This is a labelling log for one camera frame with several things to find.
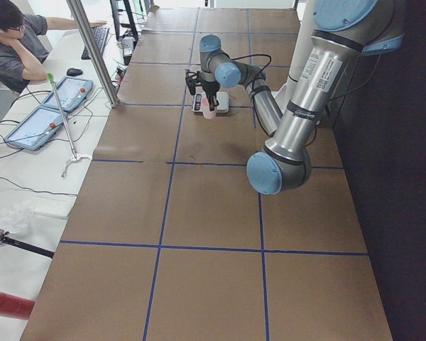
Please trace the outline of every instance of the tablet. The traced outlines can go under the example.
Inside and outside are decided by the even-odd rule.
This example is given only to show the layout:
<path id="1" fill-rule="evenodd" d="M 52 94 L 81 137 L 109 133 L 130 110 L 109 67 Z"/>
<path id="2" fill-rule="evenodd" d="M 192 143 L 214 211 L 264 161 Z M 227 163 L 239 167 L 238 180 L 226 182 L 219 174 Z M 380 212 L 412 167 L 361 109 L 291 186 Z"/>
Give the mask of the tablet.
<path id="1" fill-rule="evenodd" d="M 60 98 L 60 103 L 65 112 L 73 112 L 82 101 L 85 100 L 87 95 L 93 89 L 92 80 L 83 80 L 77 77 L 64 76 L 59 83 L 57 83 L 57 93 Z M 58 109 L 57 100 L 51 92 L 41 104 L 44 107 Z"/>
<path id="2" fill-rule="evenodd" d="M 47 143 L 62 125 L 59 110 L 39 106 L 6 135 L 5 142 L 34 151 Z"/>

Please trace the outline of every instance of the blue joint cap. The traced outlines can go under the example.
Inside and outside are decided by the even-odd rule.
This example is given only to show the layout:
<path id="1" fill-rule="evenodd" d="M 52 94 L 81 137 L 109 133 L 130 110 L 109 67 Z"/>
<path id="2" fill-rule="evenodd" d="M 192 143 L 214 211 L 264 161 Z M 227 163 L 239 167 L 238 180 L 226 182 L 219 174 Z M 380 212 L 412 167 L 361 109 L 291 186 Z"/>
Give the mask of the blue joint cap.
<path id="1" fill-rule="evenodd" d="M 378 0 L 316 0 L 314 21 L 323 31 L 337 32 L 362 21 Z"/>
<path id="2" fill-rule="evenodd" d="M 400 36 L 379 41 L 375 44 L 370 44 L 364 47 L 364 49 L 361 51 L 362 55 L 380 55 L 382 53 L 387 52 L 393 52 L 394 50 L 397 50 L 400 48 L 400 46 L 403 44 L 403 34 Z"/>
<path id="3" fill-rule="evenodd" d="M 214 71 L 216 81 L 223 87 L 234 87 L 240 83 L 241 72 L 233 63 L 223 63 Z"/>
<path id="4" fill-rule="evenodd" d="M 200 52 L 208 53 L 221 50 L 221 39 L 210 34 L 200 39 Z"/>
<path id="5" fill-rule="evenodd" d="M 278 194 L 283 187 L 283 175 L 278 164 L 262 151 L 249 158 L 246 174 L 250 184 L 261 194 Z"/>

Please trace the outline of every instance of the table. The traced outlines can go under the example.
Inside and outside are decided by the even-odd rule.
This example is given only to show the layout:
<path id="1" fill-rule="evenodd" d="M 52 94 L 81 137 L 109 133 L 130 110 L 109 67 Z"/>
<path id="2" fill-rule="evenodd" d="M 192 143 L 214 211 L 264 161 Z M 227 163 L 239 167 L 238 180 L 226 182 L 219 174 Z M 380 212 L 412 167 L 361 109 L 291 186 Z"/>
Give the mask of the table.
<path id="1" fill-rule="evenodd" d="M 201 36 L 270 52 L 277 91 L 296 12 L 160 9 L 146 27 L 21 340 L 391 340 L 328 122 L 308 183 L 262 196 L 243 89 L 225 117 L 190 111 Z"/>

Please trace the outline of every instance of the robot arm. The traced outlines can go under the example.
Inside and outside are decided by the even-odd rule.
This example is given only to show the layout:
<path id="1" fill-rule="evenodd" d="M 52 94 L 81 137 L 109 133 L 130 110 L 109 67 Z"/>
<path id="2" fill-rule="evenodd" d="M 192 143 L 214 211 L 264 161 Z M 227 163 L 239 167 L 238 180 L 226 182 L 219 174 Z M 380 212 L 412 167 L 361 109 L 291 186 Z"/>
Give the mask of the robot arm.
<path id="1" fill-rule="evenodd" d="M 218 37 L 202 38 L 200 78 L 210 109 L 217 105 L 219 85 L 243 85 L 270 136 L 263 150 L 252 155 L 247 164 L 248 179 L 255 190 L 277 194 L 307 181 L 311 164 L 305 144 L 347 63 L 358 55 L 399 48 L 404 12 L 404 0 L 316 0 L 313 48 L 284 115 L 261 69 L 231 60 L 221 50 Z"/>

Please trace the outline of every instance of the barcode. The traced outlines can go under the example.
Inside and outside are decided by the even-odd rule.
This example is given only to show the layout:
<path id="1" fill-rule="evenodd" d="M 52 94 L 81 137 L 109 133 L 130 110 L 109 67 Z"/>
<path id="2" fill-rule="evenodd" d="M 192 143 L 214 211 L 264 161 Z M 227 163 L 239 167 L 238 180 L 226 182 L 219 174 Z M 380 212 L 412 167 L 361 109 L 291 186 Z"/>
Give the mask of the barcode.
<path id="1" fill-rule="evenodd" d="M 326 80 L 319 80 L 319 82 L 317 82 L 316 87 L 325 90 L 325 87 L 327 86 L 327 81 Z"/>

